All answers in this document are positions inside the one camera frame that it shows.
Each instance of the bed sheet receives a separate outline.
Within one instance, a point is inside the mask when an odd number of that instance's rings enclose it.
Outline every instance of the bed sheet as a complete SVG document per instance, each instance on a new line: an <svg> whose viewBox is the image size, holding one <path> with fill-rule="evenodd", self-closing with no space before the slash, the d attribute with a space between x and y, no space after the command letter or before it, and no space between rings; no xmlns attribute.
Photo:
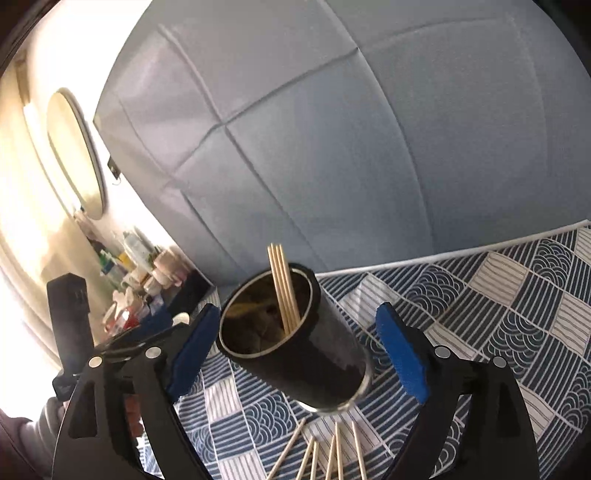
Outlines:
<svg viewBox="0 0 591 480"><path fill-rule="evenodd" d="M402 389L379 342L374 315L385 301L395 305L406 324L425 331L434 345L446 345L462 358L508 359L530 414L542 479L585 427L591 415L589 226L499 251L327 275L320 284L372 353L372 389L347 413L319 417L214 347L191 392L175 405L214 480L264 480L303 418L303 435L277 480L295 478L311 437L320 442L317 475L324 475L335 420L344 427L345 479L361 477L351 420L361 431L368 478L381 477L420 408ZM215 294L208 301L219 304ZM458 402L434 475L453 464L469 401L465 395ZM161 476L147 438L141 459L146 471Z"/></svg>

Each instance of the white wall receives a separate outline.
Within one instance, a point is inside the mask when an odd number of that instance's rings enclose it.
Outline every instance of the white wall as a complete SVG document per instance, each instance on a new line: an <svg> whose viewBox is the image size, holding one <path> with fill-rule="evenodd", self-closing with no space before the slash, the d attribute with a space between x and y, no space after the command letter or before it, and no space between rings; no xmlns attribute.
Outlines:
<svg viewBox="0 0 591 480"><path fill-rule="evenodd" d="M51 155L46 132L49 99L67 88L78 101L93 136L105 179L107 210L94 221L108 246L111 231L137 227L155 245L174 241L144 206L121 175L107 168L109 152L92 124L105 82L117 55L151 0L61 0L28 39L28 79L31 104L37 111L39 134L33 135L40 154Z"/></svg>

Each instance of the wooden skewer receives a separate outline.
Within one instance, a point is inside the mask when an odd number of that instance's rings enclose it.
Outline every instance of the wooden skewer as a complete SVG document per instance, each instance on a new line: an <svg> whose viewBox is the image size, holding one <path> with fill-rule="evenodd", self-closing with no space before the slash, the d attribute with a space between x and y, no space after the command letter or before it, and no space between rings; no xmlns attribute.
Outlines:
<svg viewBox="0 0 591 480"><path fill-rule="evenodd" d="M339 480L343 480L343 452L340 448L340 423L335 422L335 438L336 438L336 464L339 471Z"/></svg>
<svg viewBox="0 0 591 480"><path fill-rule="evenodd" d="M353 437L355 438L355 449L357 450L357 459L359 460L359 471L361 472L361 480L368 480L367 473L365 472L365 462L363 461L363 450L361 449L361 442L359 441L359 435L357 435L357 424L355 421L351 422L353 427Z"/></svg>
<svg viewBox="0 0 591 480"><path fill-rule="evenodd" d="M295 476L295 480L301 480L301 478L304 476L304 471L306 470L306 465L308 465L308 458L310 457L310 454L312 452L312 448L314 448L315 443L316 443L316 441L312 438L310 440L310 443L306 447L306 452L304 453L304 458L302 458L302 460L301 460L300 469L298 470L297 475Z"/></svg>
<svg viewBox="0 0 591 480"><path fill-rule="evenodd" d="M312 452L312 467L310 470L310 480L316 480L316 466L318 465L318 441L314 440L314 451Z"/></svg>
<svg viewBox="0 0 591 480"><path fill-rule="evenodd" d="M269 255L269 263L271 264L271 274L273 275L273 283L275 284L275 292L277 293L277 304L279 305L279 312L281 314L281 321L283 322L283 329L285 334L289 335L291 332L287 313L285 311L283 289L281 287L281 274L277 261L275 259L275 246L273 244L267 247L267 254Z"/></svg>
<svg viewBox="0 0 591 480"><path fill-rule="evenodd" d="M293 282L291 281L291 270L290 270L290 266L287 263L287 260L285 259L285 253L283 253L283 247L281 245L279 245L279 258L283 263L283 270L286 274L286 278L287 278L287 293L289 294L289 304L291 306L291 311L292 311L292 316L293 319L295 320L295 327L297 327L300 324L300 320L301 320L301 316L300 316L300 312L298 310L297 307L297 300L296 300L296 293L294 292L294 285Z"/></svg>
<svg viewBox="0 0 591 480"><path fill-rule="evenodd" d="M284 295L284 302L285 302L285 310L287 313L287 320L290 324L290 330L293 331L296 329L298 321L294 318L294 310L291 302L290 296L290 288L289 283L291 281L291 276L289 272L285 269L285 257L282 257L283 250L279 248L278 245L274 245L275 248L275 259L277 260L279 272L280 272L280 280Z"/></svg>
<svg viewBox="0 0 591 480"><path fill-rule="evenodd" d="M329 461L326 465L326 475L324 476L324 480L330 480L331 473L332 473L332 459L334 458L334 456L335 456L335 436L333 435L332 440L330 441Z"/></svg>
<svg viewBox="0 0 591 480"><path fill-rule="evenodd" d="M269 472L269 475L267 475L267 480L271 480L271 478L273 478L273 476L277 473L277 470L279 470L279 467L283 463L283 460L285 460L285 457L289 453L291 447L293 447L293 444L296 442L297 436L300 434L302 428L304 428L304 424L305 423L306 423L306 419L302 419L302 421L300 422L300 424L294 430L294 433L291 436L290 441L287 442L287 445L285 446L285 448L281 452L281 455L279 455L279 458L275 462L275 465L273 465L273 468Z"/></svg>

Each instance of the black cylindrical container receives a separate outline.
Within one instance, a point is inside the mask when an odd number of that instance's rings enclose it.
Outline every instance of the black cylindrical container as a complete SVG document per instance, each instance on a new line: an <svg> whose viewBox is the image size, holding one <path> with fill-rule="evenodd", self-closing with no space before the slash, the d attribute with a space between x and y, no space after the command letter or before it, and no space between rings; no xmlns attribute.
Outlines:
<svg viewBox="0 0 591 480"><path fill-rule="evenodd" d="M290 264L302 321L283 337L271 271L239 287L222 308L219 349L243 368L298 400L331 413L348 408L369 389L372 362L314 273Z"/></svg>

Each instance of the bottle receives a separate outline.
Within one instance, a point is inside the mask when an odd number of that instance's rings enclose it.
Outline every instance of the bottle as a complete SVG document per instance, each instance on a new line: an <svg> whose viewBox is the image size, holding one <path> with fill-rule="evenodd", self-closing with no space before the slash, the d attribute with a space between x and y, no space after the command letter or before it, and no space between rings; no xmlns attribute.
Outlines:
<svg viewBox="0 0 591 480"><path fill-rule="evenodd" d="M123 233L123 246L125 253L138 267L143 268L146 272L154 269L150 261L150 251L135 233Z"/></svg>

